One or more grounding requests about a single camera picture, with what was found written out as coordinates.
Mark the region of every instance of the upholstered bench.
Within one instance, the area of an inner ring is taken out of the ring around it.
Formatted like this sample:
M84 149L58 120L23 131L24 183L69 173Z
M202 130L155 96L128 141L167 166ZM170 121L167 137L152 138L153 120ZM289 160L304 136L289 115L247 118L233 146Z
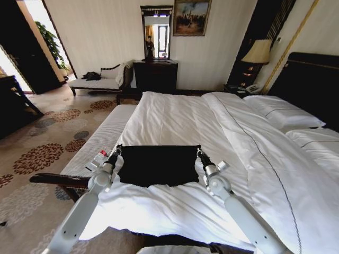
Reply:
M73 95L75 89L99 90L120 93L130 87L133 80L133 62L126 62L112 68L100 69L100 80L76 79L68 83Z
M114 148L135 108L136 105L116 106L60 174L38 173L30 178L30 182L57 184L74 202L77 201L79 196L74 188L86 189L94 174L85 168L85 164L105 146Z

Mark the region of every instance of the painting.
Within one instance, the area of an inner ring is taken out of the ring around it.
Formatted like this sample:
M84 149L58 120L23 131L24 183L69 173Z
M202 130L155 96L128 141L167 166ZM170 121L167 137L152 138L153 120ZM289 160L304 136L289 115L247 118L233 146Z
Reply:
M175 0L173 36L204 36L212 0Z

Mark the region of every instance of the floral rug pattern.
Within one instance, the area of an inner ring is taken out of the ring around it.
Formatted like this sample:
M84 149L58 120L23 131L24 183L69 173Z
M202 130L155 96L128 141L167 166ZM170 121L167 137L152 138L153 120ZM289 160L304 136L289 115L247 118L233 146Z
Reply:
M60 173L115 108L115 95L77 91L67 85L28 95L44 116L0 140L0 253L42 253L74 202L59 186L30 183L36 173ZM80 241L71 253L134 254L142 236L106 229Z

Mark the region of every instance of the black headboard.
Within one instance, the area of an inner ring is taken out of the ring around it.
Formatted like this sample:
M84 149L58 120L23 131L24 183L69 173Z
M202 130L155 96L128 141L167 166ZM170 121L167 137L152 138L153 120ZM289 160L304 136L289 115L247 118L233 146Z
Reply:
M339 132L339 56L293 52L270 89Z

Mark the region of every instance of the green plant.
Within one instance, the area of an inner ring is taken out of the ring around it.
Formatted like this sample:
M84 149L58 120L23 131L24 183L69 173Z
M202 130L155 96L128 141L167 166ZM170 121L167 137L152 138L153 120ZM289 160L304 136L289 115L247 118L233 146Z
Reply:
M68 70L63 57L60 55L60 51L58 49L59 45L56 44L54 39L56 39L56 36L52 34L50 31L46 29L46 26L41 24L39 21L35 22L37 24L37 27L40 30L40 33L47 44L47 47L49 48L49 51L51 52L55 62L57 63L59 69L65 69Z

